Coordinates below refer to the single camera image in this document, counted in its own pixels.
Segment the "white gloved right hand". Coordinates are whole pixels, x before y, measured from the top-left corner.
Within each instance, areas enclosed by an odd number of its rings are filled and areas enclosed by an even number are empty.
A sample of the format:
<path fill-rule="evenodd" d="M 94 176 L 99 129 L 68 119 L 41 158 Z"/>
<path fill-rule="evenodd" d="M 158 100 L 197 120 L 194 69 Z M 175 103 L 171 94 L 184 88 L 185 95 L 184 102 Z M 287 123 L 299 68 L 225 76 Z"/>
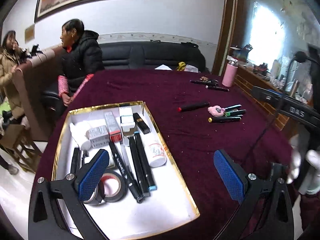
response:
<path fill-rule="evenodd" d="M 302 152 L 308 146 L 309 135 L 300 132 L 297 135 L 296 146 L 292 150 L 291 163 L 289 166 L 289 173 L 287 175 L 287 184 L 291 184 L 298 178 L 300 166 L 302 164 Z M 316 194 L 319 191 L 319 148 L 317 150 L 308 150 L 306 153 L 306 160 L 315 168 L 316 172 L 312 176 L 312 182 L 308 187 L 308 194 Z"/>

